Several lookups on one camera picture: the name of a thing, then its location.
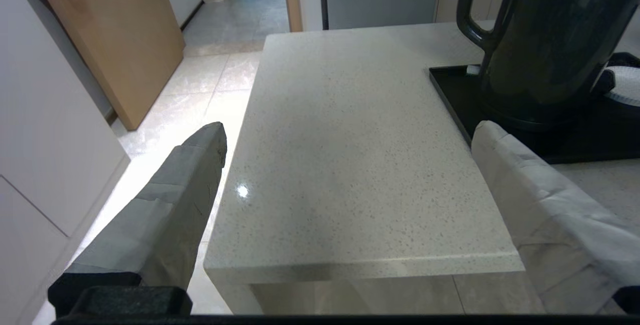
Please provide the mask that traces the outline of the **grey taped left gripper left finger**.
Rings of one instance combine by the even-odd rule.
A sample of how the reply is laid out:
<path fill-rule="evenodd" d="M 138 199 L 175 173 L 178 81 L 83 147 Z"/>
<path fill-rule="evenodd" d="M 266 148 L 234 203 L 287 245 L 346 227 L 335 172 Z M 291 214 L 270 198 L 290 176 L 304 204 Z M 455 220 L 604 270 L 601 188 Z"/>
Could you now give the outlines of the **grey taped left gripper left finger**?
<path fill-rule="evenodd" d="M 187 289 L 226 165 L 221 122 L 174 147 L 148 183 L 48 288 L 62 318 L 91 287 Z"/>

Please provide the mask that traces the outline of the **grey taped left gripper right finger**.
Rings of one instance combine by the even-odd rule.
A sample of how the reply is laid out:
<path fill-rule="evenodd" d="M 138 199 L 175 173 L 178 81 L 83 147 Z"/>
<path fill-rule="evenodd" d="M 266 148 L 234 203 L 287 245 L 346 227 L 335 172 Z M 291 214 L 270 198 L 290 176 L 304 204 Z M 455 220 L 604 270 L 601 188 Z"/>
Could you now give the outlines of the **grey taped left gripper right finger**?
<path fill-rule="evenodd" d="M 471 156 L 547 312 L 639 313 L 638 159 L 551 165 L 488 120 Z"/>

